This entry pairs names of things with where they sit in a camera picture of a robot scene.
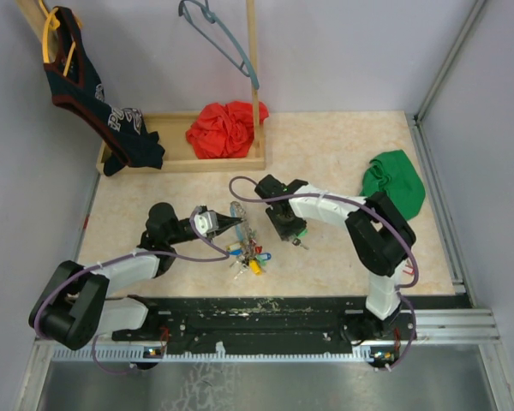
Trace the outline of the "green tagged key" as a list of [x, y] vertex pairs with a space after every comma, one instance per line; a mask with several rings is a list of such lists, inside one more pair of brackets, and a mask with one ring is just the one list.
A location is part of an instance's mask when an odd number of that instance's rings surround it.
[[304, 229], [299, 234], [293, 235], [291, 238], [291, 241], [290, 241], [291, 244], [295, 247], [300, 247], [302, 249], [309, 250], [309, 247], [307, 245], [305, 245], [302, 241], [302, 239], [307, 235], [307, 233], [308, 233], [308, 230]]

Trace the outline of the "large metal keyring with keys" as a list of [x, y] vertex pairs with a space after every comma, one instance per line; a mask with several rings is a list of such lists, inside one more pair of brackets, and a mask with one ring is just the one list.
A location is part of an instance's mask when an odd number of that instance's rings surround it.
[[256, 231], [249, 224], [247, 212], [238, 201], [230, 203], [230, 215], [242, 220], [235, 227], [237, 242], [227, 247], [230, 256], [235, 258], [235, 261], [230, 264], [230, 268], [236, 269], [234, 280], [249, 271], [255, 276], [262, 275], [266, 272], [266, 263], [272, 255], [263, 251], [257, 241]]

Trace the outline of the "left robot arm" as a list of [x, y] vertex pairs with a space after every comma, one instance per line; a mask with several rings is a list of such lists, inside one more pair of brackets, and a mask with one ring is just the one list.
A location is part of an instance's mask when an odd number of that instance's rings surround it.
[[40, 338], [78, 350], [95, 337], [132, 331], [149, 340], [161, 329], [161, 319], [139, 296], [114, 294], [133, 283], [164, 275], [182, 256], [177, 244], [213, 238], [242, 223], [241, 217], [220, 214], [201, 205], [190, 217], [179, 218], [173, 206], [153, 205], [139, 245], [104, 263], [80, 265], [63, 261], [53, 272], [29, 314], [28, 323]]

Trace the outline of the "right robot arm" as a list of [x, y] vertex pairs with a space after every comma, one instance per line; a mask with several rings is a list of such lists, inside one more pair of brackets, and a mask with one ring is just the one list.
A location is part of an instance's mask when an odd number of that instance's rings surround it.
[[416, 241], [388, 195], [346, 197], [303, 180], [284, 184], [271, 175], [261, 179], [254, 191], [268, 204], [266, 215], [283, 241], [297, 244], [309, 219], [348, 231], [358, 259], [369, 271], [367, 332], [378, 339], [388, 337], [396, 328], [393, 314], [401, 303], [397, 288], [403, 267]]

